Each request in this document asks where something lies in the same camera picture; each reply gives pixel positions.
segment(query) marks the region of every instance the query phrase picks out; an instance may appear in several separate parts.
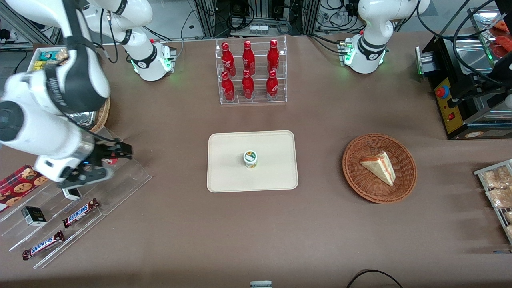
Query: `table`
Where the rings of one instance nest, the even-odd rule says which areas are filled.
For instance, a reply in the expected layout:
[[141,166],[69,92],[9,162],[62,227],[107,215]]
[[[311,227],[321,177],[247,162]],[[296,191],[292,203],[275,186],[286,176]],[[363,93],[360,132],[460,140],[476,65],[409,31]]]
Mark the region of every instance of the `table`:
[[[0,242],[0,286],[344,287],[379,269],[405,287],[510,287],[511,256],[490,253],[508,249],[506,237],[472,172],[510,159],[511,143],[445,140],[414,61],[430,38],[397,33],[382,66],[359,75],[307,37],[288,37],[289,100],[276,106],[220,106],[212,40],[186,43],[177,72],[154,83],[124,53],[105,61],[107,127],[153,179],[45,269],[26,268]],[[295,134],[298,187],[210,193],[209,136],[264,130]],[[372,132],[416,160],[416,189],[400,203],[370,203],[342,175],[345,146]],[[35,159],[7,147],[0,157],[1,178]]]

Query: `brown basket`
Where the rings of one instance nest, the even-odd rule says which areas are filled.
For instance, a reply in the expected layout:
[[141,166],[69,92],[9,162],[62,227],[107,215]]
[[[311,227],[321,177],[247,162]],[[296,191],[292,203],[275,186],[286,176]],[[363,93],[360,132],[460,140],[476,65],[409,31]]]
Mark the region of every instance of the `brown basket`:
[[[385,151],[395,170],[396,179],[389,186],[363,167],[363,157]],[[343,173],[350,186],[363,198],[375,203],[402,201],[414,189],[418,172],[413,156],[397,140],[384,134],[366,134],[352,140],[343,153]]]
[[106,120],[109,117],[110,110],[110,97],[106,99],[105,104],[98,111],[98,115],[96,115],[96,124],[91,128],[91,132],[96,133],[101,130],[105,126]]

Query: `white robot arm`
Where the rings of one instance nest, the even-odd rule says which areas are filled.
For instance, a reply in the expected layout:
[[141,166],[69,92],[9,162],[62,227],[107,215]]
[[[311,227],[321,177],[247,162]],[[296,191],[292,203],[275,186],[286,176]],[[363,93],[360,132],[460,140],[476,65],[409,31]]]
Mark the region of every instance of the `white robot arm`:
[[393,35],[390,20],[407,18],[416,7],[419,14],[423,14],[429,4],[430,0],[360,0],[358,13],[367,26],[362,35],[346,40],[351,45],[347,46],[345,65],[362,74],[375,71]]
[[89,3],[83,8],[89,28],[108,37],[113,34],[132,58],[135,71],[142,79],[156,81],[174,70],[169,47],[152,43],[140,28],[153,20],[147,0],[89,0]]
[[110,95],[81,9],[70,0],[7,0],[18,13],[60,27],[68,63],[17,73],[0,99],[0,143],[38,155],[35,168],[61,188],[112,177],[102,159],[131,157],[131,146],[99,143],[63,113],[97,111]]

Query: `coca-cola bottle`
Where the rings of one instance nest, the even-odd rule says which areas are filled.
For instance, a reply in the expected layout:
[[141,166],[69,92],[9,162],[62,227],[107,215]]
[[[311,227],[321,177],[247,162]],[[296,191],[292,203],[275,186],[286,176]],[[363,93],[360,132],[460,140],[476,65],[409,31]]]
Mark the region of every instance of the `coca-cola bottle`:
[[256,73],[256,62],[254,60],[254,52],[251,48],[251,41],[244,41],[244,54],[242,55],[242,60],[244,62],[244,69],[249,70],[251,75]]
[[233,81],[229,79],[229,74],[226,71],[222,71],[222,93],[224,94],[224,98],[226,98],[227,102],[234,101],[234,85]]
[[244,97],[251,100],[254,97],[254,80],[248,69],[244,70],[244,78],[242,79],[242,87],[244,88]]
[[272,70],[278,70],[279,68],[279,50],[278,50],[278,41],[276,39],[270,40],[270,49],[267,54],[267,70],[268,73]]
[[237,74],[237,69],[234,67],[233,53],[229,50],[229,44],[223,42],[222,47],[222,66],[224,70],[229,73],[229,76],[234,77]]
[[278,97],[278,79],[275,77],[275,70],[270,71],[268,73],[269,77],[267,79],[267,99],[269,101],[274,101]]

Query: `small jar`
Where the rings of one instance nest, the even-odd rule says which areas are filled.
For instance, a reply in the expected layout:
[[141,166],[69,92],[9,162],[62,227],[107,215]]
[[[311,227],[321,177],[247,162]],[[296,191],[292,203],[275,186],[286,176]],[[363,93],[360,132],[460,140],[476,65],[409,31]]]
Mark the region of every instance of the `small jar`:
[[249,150],[244,153],[244,162],[245,166],[252,169],[256,167],[256,164],[258,163],[258,156],[256,155],[256,152]]

